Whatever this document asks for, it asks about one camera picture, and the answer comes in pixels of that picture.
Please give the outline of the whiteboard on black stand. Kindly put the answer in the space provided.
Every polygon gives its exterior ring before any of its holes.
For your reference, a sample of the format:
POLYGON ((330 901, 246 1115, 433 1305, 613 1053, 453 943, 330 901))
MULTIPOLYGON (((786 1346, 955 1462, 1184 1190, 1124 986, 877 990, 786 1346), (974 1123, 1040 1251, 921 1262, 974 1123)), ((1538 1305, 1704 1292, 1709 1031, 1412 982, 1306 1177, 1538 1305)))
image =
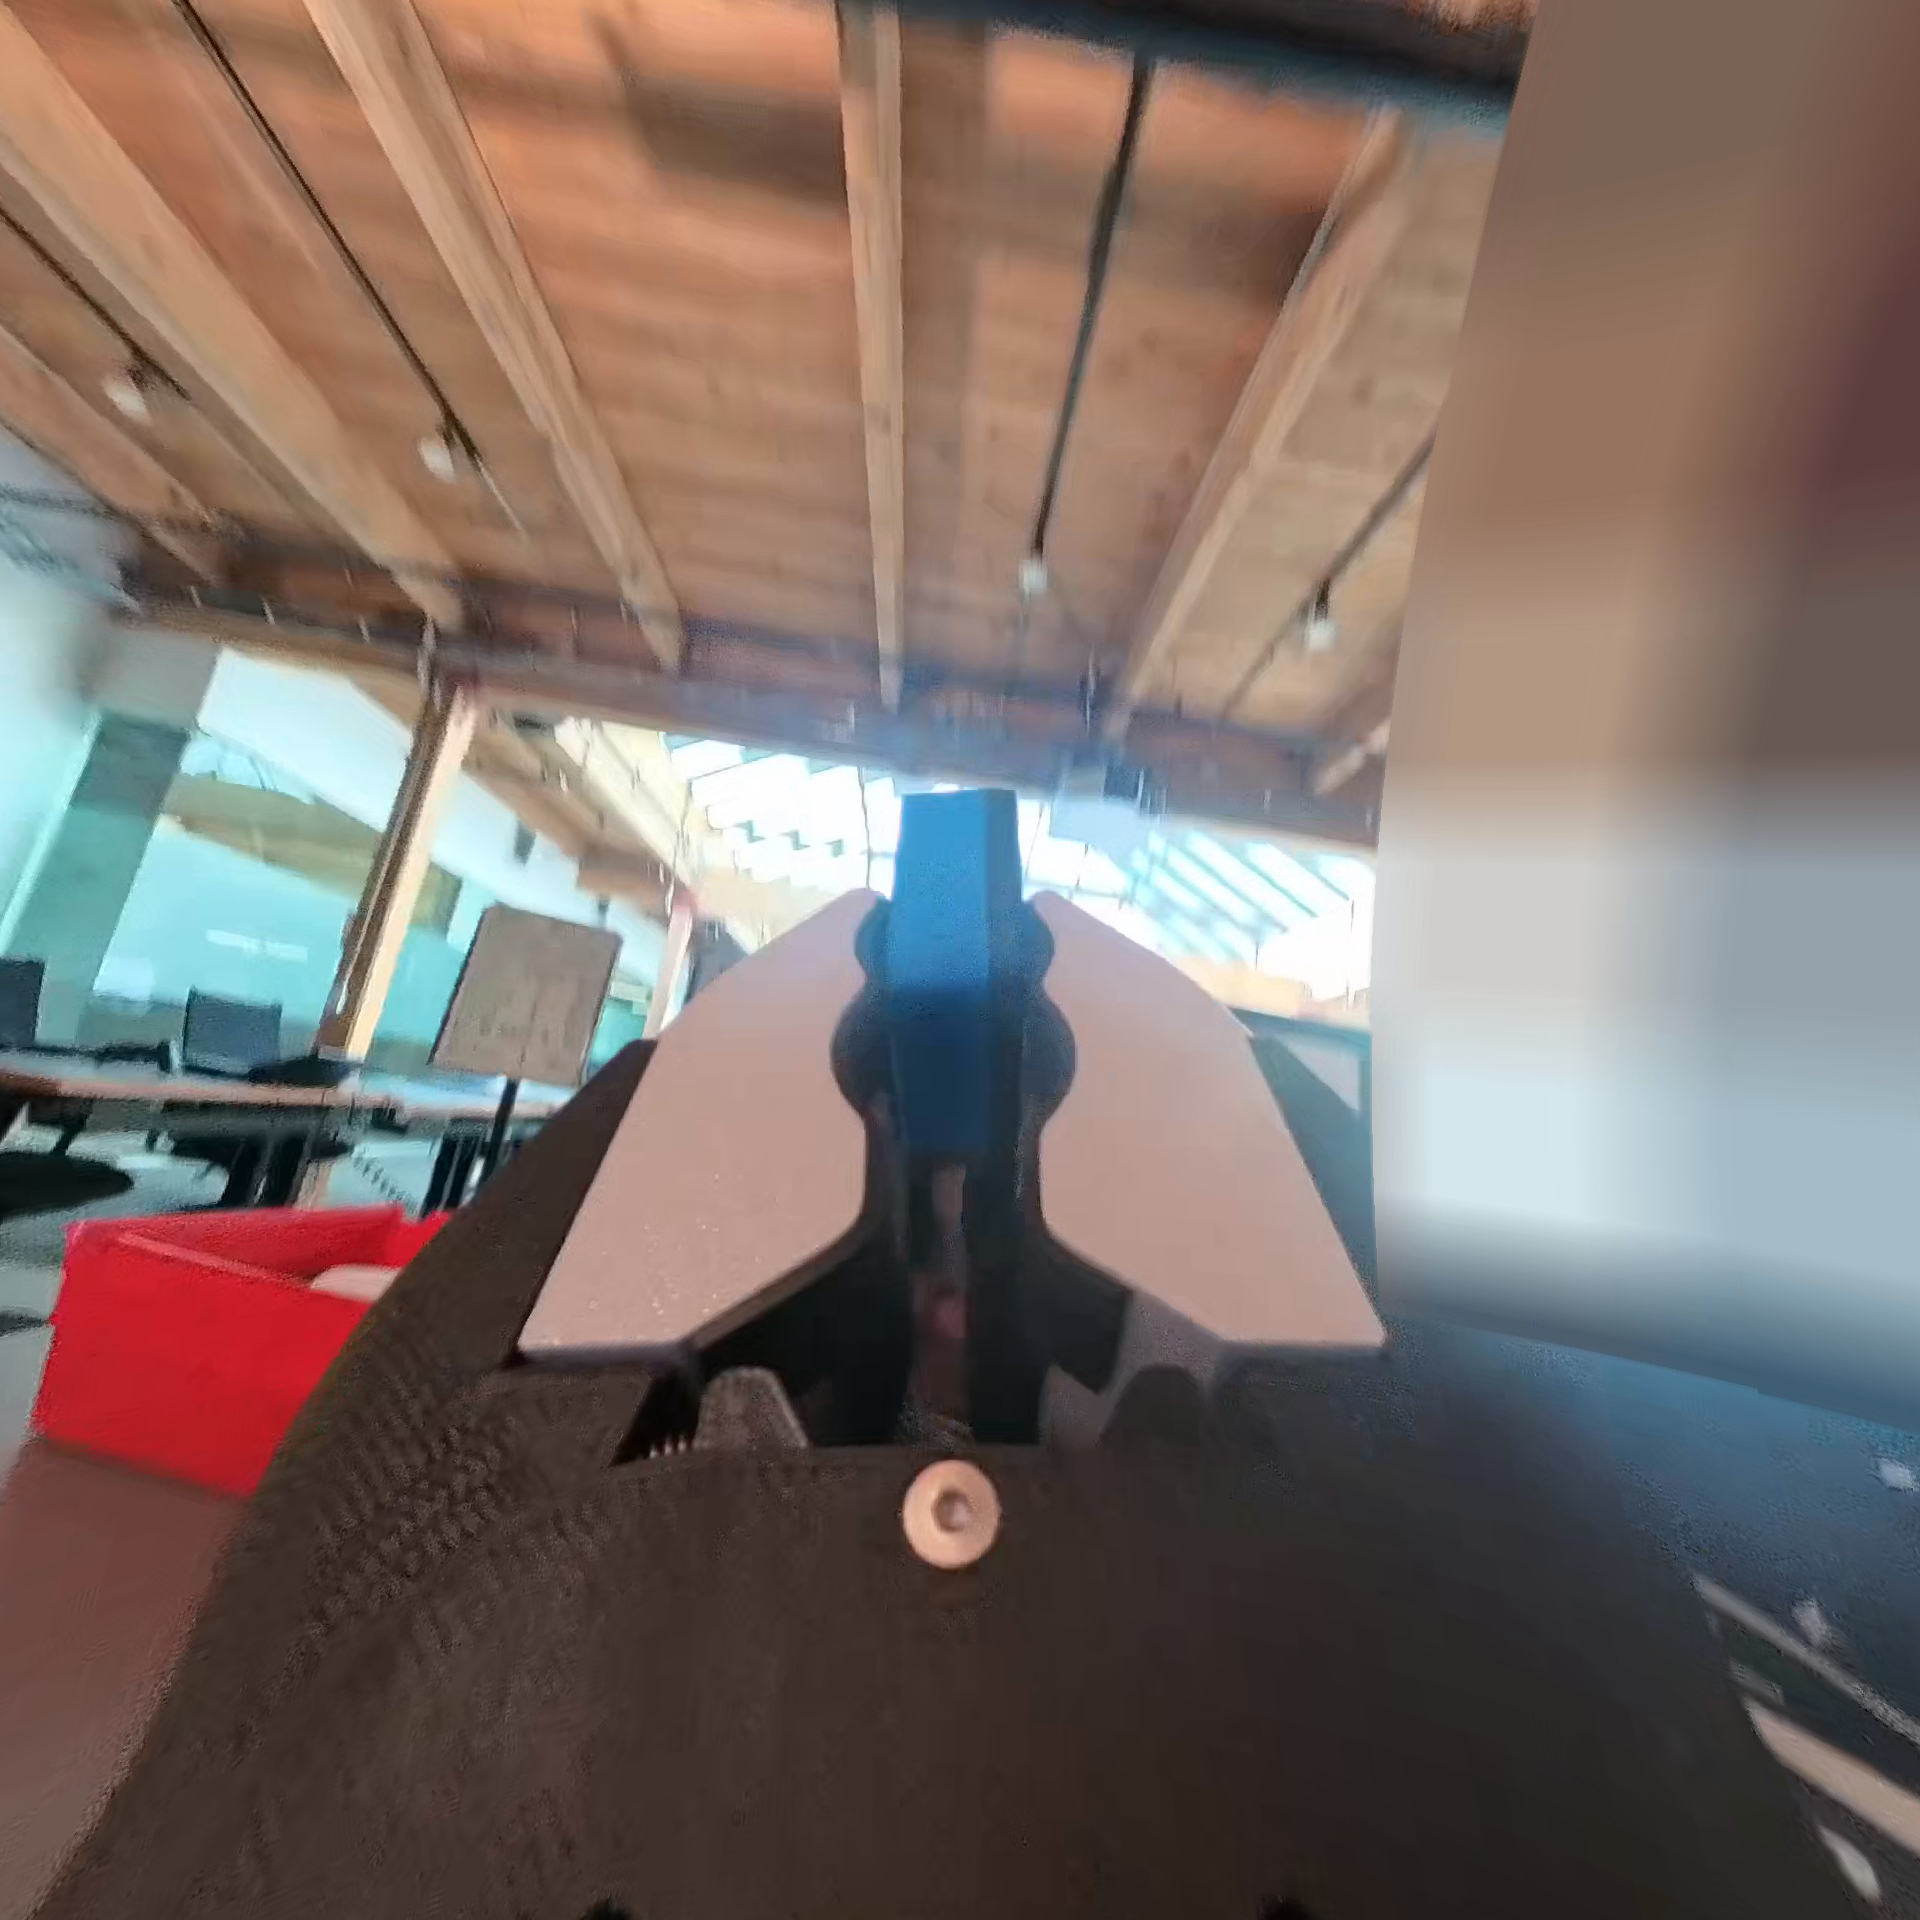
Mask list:
POLYGON ((501 1163, 524 1089, 582 1084, 620 950, 611 929, 505 903, 482 913, 428 1062, 501 1082, 485 1174, 501 1163))

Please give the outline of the black ceiling rail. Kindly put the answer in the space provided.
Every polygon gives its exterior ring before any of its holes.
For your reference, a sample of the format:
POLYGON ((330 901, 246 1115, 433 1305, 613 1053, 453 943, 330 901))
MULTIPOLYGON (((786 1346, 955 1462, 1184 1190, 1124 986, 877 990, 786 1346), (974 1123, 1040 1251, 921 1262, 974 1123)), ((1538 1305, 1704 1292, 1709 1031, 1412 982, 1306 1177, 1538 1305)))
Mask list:
POLYGON ((1499 123, 1538 4, 891 2, 902 21, 1024 31, 1330 106, 1499 123))

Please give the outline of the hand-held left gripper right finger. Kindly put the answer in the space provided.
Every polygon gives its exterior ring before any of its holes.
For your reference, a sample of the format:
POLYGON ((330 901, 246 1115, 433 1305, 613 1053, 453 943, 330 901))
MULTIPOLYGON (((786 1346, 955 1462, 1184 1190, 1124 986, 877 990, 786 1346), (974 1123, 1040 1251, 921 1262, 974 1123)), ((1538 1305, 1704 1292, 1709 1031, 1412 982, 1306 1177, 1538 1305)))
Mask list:
POLYGON ((1052 1395, 1166 1370, 1377 1355, 1385 1327, 1246 1028, 1166 957, 1038 893, 1069 1068, 1038 1129, 1043 1251, 1069 1349, 1052 1395))

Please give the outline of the red plastic bin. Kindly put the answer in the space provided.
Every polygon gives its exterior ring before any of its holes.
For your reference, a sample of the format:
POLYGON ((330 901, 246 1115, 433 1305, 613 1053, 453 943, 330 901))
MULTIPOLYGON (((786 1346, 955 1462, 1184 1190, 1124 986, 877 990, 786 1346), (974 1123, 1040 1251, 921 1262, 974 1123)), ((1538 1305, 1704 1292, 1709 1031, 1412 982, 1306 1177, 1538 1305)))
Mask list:
POLYGON ((445 1212, 381 1204, 70 1227, 34 1436, 212 1495, 251 1495, 370 1310, 370 1297, 325 1286, 325 1275, 395 1275, 445 1222, 445 1212))

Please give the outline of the blue and black foam block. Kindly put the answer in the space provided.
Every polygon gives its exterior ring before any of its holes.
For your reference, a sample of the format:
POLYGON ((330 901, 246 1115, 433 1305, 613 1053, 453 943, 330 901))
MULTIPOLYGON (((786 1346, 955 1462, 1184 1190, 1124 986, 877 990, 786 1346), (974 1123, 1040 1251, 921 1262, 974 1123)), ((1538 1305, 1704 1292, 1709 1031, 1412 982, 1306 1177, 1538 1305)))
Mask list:
POLYGON ((978 1163, 1013 1094, 1018 1022, 1018 795, 907 795, 880 937, 882 1028, 902 1150, 978 1163))

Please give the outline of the wooden office desk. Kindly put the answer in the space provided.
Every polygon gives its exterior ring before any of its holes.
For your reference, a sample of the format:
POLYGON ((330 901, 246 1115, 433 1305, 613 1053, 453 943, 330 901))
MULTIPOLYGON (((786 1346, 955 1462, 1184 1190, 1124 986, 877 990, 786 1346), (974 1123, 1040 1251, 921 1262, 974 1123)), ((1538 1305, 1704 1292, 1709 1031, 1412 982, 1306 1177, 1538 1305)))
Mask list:
MULTIPOLYGON (((501 1084, 480 1091, 433 1089, 385 1073, 336 1073, 323 1059, 296 1062, 296 1079, 204 1077, 165 1073, 156 1062, 105 1062, 61 1052, 6 1052, 2 1065, 2 1139, 20 1127, 51 1125, 76 1145, 83 1134, 156 1135, 161 1115, 173 1107, 280 1107, 325 1109, 352 1145, 372 1135, 433 1142, 438 1150, 428 1197, 443 1197, 467 1173, 480 1167, 501 1084)), ((524 1089, 508 1142, 552 1121, 569 1093, 524 1089)), ((315 1170, 304 1174, 291 1204, 306 1201, 315 1170)))

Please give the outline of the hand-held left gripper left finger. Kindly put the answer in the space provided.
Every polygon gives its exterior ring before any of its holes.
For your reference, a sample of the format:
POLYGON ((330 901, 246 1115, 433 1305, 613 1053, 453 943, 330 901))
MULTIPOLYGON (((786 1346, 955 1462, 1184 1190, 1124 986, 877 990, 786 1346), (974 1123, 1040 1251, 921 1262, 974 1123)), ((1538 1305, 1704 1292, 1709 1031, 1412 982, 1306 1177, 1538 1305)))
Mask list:
POLYGON ((664 1031, 520 1332, 530 1362, 685 1361, 858 1235, 868 1127, 835 1073, 866 990, 854 889, 715 979, 664 1031))

